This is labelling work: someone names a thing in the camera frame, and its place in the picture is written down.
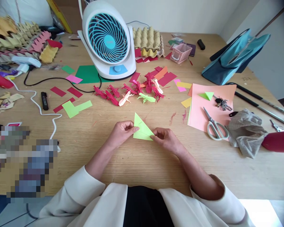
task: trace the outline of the white fan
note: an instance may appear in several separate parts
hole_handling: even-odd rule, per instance
[[[109,80],[130,77],[136,71],[133,29],[118,11],[102,0],[89,3],[78,34],[100,76]]]

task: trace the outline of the person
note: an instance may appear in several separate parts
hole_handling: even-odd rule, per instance
[[[117,183],[105,188],[100,179],[114,150],[138,130],[132,121],[117,122],[91,160],[42,208],[34,226],[254,226],[234,194],[202,169],[170,129],[156,128],[151,138],[178,157],[192,197]]]

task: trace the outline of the marker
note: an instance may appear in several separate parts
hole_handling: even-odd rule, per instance
[[[44,110],[48,110],[48,104],[47,104],[47,94],[46,92],[41,92],[41,99],[42,99],[42,107]]]

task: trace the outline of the hand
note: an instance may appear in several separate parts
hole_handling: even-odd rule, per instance
[[[133,126],[132,121],[117,122],[105,143],[110,148],[116,149],[139,129],[139,127]]]
[[[154,136],[151,136],[153,141],[155,141],[174,155],[178,156],[182,153],[187,152],[186,148],[170,129],[156,128],[153,133],[155,134]]]

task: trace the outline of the table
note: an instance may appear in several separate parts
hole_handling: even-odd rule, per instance
[[[170,33],[163,33],[164,44],[168,45],[168,40],[172,36]],[[182,82],[197,83],[202,85],[214,85],[201,76],[201,72],[210,62],[209,57],[225,46],[225,42],[219,35],[215,34],[186,34],[183,39],[188,43],[196,44],[198,39],[202,39],[206,49],[201,51],[197,46],[195,57],[191,57],[193,66],[186,61],[181,65],[160,58],[150,63],[137,64],[137,72],[141,73],[139,81],[145,81],[143,77],[157,66],[167,66],[169,72],[173,72]],[[80,65],[91,65],[92,61],[85,50],[82,42],[71,41],[68,34],[62,36],[64,47],[61,48],[54,62],[69,65],[77,70]],[[164,46],[165,54],[170,50]],[[42,79],[50,77],[67,77],[63,70],[48,71],[44,68],[35,69],[30,73],[28,84],[36,83]],[[66,91],[71,85],[62,80],[48,80],[33,87],[26,87],[23,84],[25,75],[15,79],[21,90],[35,90],[38,95],[35,100],[41,103],[40,93],[47,92],[49,111],[63,102],[67,101],[72,94],[67,93],[60,97],[50,91],[50,88],[57,86]],[[128,84],[129,79],[115,81],[111,84],[114,87],[121,87],[123,83]],[[230,80],[238,83],[247,89],[256,92],[258,95],[269,100],[273,104],[281,104],[262,85],[250,69],[245,69],[241,74],[235,74]],[[103,83],[105,88],[110,83]],[[94,84],[79,84],[80,89],[91,91]],[[181,101],[189,98],[187,92],[179,92],[175,83],[170,82],[169,88],[164,89],[164,99],[158,103],[142,104],[141,99],[131,99],[132,103],[126,103],[123,107],[116,107],[110,101],[105,101],[92,93],[84,93],[80,98],[76,98],[75,105],[91,100],[92,108],[84,110],[77,116],[70,119],[64,110],[63,116],[56,120],[57,131],[54,139],[60,142],[61,152],[51,170],[50,180],[47,182],[48,195],[54,195],[62,186],[64,181],[76,172],[80,167],[95,154],[104,143],[117,121],[134,120],[136,112],[149,126],[151,130],[155,127],[171,128],[189,152],[197,159],[200,165],[208,172],[217,175],[227,187],[240,199],[270,199],[284,200],[284,153],[275,153],[261,148],[254,160],[243,157],[238,148],[233,148],[227,141],[213,141],[206,133],[186,125],[183,121],[185,108]],[[22,125],[29,126],[31,134],[30,141],[34,139],[48,139],[53,131],[51,119],[53,116],[41,116],[37,107],[29,99],[32,93],[22,93],[25,98],[18,100],[15,106],[0,115],[0,124],[6,125],[8,122],[23,122]],[[253,97],[246,94],[251,100],[260,103]],[[282,113],[277,112],[268,105],[262,104],[269,111],[284,118]],[[254,108],[250,104],[238,97],[234,98],[234,110],[240,111],[248,108],[263,119],[263,127],[274,132],[271,127],[268,115]],[[6,194],[9,185],[4,177],[14,178],[12,173],[4,168],[0,173],[0,194]],[[102,177],[106,184],[111,182],[128,184],[129,186],[144,185],[150,188],[174,188],[186,195],[190,195],[189,181],[186,177],[179,161],[172,154],[162,150],[152,141],[128,139],[113,155]]]

